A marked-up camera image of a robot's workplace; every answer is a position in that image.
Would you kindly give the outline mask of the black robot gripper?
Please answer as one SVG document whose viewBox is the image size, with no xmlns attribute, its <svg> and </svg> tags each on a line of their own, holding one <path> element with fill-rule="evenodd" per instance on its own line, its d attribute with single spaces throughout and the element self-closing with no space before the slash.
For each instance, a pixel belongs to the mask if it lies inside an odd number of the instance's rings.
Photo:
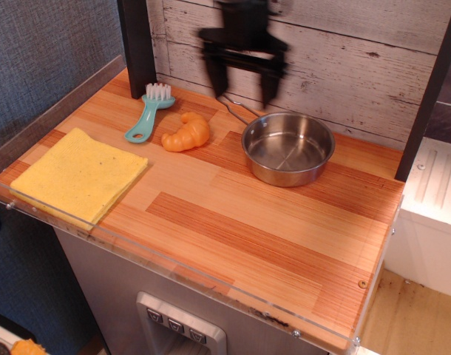
<svg viewBox="0 0 451 355">
<path fill-rule="evenodd" d="M 268 31 L 271 11 L 268 1 L 220 1 L 222 26 L 203 28 L 206 70 L 220 97 L 229 87 L 228 68 L 259 72 L 262 107 L 266 108 L 278 94 L 286 72 L 288 45 Z"/>
</svg>

